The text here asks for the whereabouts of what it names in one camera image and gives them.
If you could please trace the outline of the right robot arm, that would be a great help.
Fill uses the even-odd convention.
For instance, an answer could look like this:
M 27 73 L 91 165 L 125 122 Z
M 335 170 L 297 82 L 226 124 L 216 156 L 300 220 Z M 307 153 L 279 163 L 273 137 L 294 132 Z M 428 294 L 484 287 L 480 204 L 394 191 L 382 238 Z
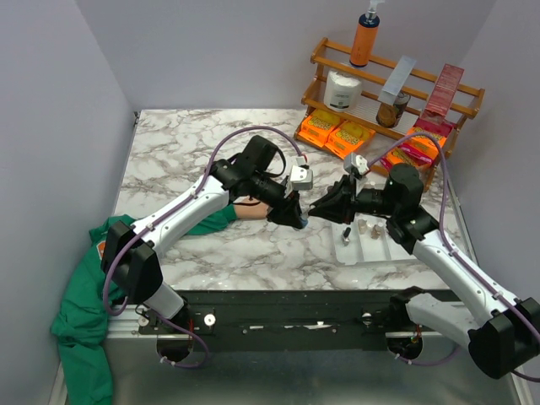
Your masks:
M 466 348 L 474 364 L 499 379 L 539 355 L 539 304 L 521 300 L 488 277 L 456 247 L 420 204 L 424 185 L 411 165 L 395 165 L 381 189 L 357 190 L 353 175 L 344 175 L 312 204 L 310 216 L 349 224 L 355 215 L 386 220 L 389 236 L 408 254 L 434 271 L 464 304 L 463 310 L 412 287 L 388 312 L 400 331 L 426 326 Z

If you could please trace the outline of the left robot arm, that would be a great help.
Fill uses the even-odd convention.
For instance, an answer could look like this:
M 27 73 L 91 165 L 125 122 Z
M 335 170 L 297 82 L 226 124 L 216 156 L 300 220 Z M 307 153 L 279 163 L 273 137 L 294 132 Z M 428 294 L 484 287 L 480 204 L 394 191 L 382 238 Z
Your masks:
M 278 181 L 267 168 L 279 152 L 277 145 L 255 136 L 232 158 L 212 156 L 197 182 L 156 213 L 133 224 L 113 224 L 101 262 L 103 299 L 109 299 L 115 284 L 127 301 L 156 312 L 167 332 L 180 332 L 186 326 L 186 302 L 164 281 L 159 259 L 196 224 L 241 197 L 252 197 L 267 206 L 268 221 L 297 230 L 306 226 L 300 192 L 312 188 L 312 170 L 297 154 L 284 163 L 289 173 Z

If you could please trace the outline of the mannequin hand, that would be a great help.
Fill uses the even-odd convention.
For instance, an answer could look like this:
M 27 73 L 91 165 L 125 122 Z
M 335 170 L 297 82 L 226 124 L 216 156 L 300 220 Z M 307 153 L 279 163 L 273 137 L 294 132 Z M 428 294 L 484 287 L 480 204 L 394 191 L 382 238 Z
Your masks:
M 234 205 L 238 219 L 264 219 L 267 216 L 268 206 L 262 202 L 256 205 Z

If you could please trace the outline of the green jacket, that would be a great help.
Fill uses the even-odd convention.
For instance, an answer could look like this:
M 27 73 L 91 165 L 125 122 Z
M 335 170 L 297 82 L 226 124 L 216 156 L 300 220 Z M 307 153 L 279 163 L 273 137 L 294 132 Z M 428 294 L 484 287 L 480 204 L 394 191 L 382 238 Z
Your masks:
M 100 265 L 107 231 L 118 221 L 132 224 L 135 218 L 109 217 L 89 230 L 89 248 L 75 267 L 51 324 L 71 404 L 112 403 L 113 380 L 102 347 L 109 315 L 102 302 L 105 274 Z

